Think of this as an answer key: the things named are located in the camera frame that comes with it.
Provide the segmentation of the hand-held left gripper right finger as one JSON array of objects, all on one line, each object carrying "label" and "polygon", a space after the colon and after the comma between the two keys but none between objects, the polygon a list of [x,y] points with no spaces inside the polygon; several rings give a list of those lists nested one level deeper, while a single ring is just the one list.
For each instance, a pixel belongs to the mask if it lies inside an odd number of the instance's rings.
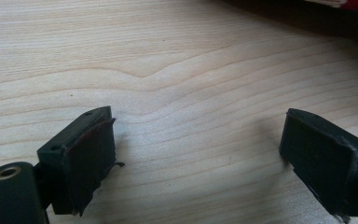
[{"label": "hand-held left gripper right finger", "polygon": [[358,217],[358,137],[316,114],[290,108],[280,154],[318,202],[345,223]]}]

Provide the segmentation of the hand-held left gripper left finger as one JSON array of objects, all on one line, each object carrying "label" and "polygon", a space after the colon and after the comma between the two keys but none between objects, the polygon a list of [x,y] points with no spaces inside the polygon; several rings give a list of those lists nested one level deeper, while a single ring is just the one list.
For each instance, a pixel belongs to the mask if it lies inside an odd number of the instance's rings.
[{"label": "hand-held left gripper left finger", "polygon": [[37,150],[38,187],[57,215],[81,215],[117,165],[111,108],[92,109]]}]

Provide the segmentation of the red and white box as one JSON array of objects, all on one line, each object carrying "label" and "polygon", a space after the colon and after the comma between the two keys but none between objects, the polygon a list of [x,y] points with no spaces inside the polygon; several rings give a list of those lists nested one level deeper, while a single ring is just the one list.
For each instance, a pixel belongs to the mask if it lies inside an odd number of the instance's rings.
[{"label": "red and white box", "polygon": [[358,11],[358,0],[304,0],[309,3],[327,7]]}]

